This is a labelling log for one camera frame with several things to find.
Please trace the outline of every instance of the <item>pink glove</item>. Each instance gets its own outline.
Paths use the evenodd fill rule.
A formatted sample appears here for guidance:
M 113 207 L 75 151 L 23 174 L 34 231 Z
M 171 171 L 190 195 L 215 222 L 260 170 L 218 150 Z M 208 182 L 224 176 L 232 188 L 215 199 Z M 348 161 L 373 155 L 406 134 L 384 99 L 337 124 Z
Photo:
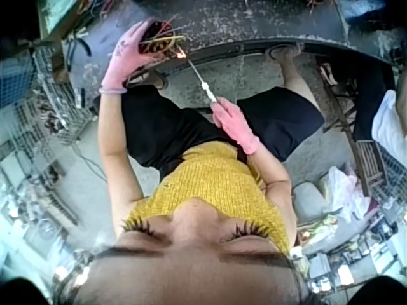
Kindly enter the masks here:
M 242 146 L 246 154 L 254 154 L 259 148 L 260 139 L 253 135 L 240 108 L 223 97 L 218 97 L 217 101 L 210 104 L 215 125 Z
M 112 59 L 102 81 L 101 93 L 125 93 L 123 82 L 139 67 L 149 64 L 159 55 L 140 54 L 139 42 L 152 23 L 140 21 L 124 33 L 117 42 Z

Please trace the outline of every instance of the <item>eyelash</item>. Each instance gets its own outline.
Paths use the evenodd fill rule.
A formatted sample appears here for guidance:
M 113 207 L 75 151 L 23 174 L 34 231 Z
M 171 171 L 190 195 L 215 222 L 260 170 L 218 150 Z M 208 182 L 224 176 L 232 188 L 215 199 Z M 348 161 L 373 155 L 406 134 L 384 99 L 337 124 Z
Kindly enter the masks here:
M 154 236 L 154 231 L 150 228 L 150 223 L 146 220 L 142 220 L 140 217 L 136 220 L 127 221 L 126 226 L 123 227 L 125 232 L 138 231 L 149 236 Z
M 237 238 L 243 237 L 243 236 L 248 236 L 248 235 L 254 235 L 254 236 L 259 236 L 264 239 L 268 238 L 268 233 L 267 233 L 267 228 L 259 226 L 252 222 L 250 225 L 248 221 L 244 222 L 243 227 L 239 227 L 236 224 L 236 229 L 235 232 L 233 233 L 233 236 L 231 240 L 236 240 Z
M 123 228 L 125 232 L 138 231 L 149 236 L 154 236 L 154 231 L 151 230 L 150 223 L 147 220 L 142 220 L 140 217 L 136 220 L 128 221 L 126 223 L 126 226 Z M 249 235 L 259 236 L 267 239 L 267 228 L 259 226 L 254 222 L 249 224 L 248 221 L 244 222 L 243 227 L 240 227 L 238 224 L 236 224 L 235 232 L 232 233 L 232 237 L 229 239 L 229 241 Z

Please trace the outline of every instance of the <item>concrete floor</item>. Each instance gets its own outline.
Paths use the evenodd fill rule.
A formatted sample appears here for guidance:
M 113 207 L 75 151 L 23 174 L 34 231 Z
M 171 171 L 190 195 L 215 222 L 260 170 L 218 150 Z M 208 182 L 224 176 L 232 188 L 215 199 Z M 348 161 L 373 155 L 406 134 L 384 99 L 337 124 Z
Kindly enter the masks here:
M 331 122 L 334 118 L 333 109 L 317 73 L 315 58 L 311 55 L 300 55 L 296 58 L 296 65 L 313 91 L 326 123 Z M 231 101 L 247 98 L 283 84 L 280 67 L 266 61 L 262 55 L 210 62 L 198 66 L 198 69 L 216 95 Z M 179 107 L 207 106 L 207 98 L 191 69 L 171 75 L 168 81 L 169 87 L 162 95 L 170 98 Z M 91 123 L 82 134 L 78 145 L 84 156 L 100 164 L 96 129 L 97 123 Z M 323 134 L 321 129 L 292 153 L 285 166 L 295 186 L 306 180 L 315 181 L 331 166 L 341 166 L 346 161 L 354 162 L 345 134 L 337 130 Z M 66 168 L 67 175 L 59 182 L 57 190 L 79 215 L 81 222 L 72 242 L 83 248 L 112 243 L 114 234 L 106 183 L 97 178 L 73 151 L 64 154 L 61 163 Z M 134 160 L 132 165 L 144 194 L 152 194 L 158 185 L 158 172 L 152 168 L 142 168 Z

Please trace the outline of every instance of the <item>yellow knit top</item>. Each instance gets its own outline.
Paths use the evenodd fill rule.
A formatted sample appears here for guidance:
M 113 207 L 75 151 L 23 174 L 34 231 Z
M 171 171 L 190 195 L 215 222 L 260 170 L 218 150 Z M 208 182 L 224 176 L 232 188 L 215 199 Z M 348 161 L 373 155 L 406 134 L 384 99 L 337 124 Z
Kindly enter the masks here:
M 207 142 L 188 149 L 183 160 L 152 196 L 137 202 L 127 221 L 165 215 L 183 201 L 199 197 L 230 217 L 264 227 L 280 251 L 288 253 L 287 231 L 278 208 L 261 192 L 254 171 L 237 160 L 233 146 Z

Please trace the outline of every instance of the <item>white cloth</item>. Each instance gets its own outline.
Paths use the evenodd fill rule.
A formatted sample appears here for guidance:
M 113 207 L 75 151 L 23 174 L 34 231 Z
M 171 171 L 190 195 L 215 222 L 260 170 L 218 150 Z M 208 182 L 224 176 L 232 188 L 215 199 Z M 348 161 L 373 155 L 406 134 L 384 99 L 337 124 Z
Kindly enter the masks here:
M 386 92 L 379 110 L 373 118 L 371 136 L 407 168 L 407 137 L 403 136 L 396 112 L 396 92 L 394 90 Z

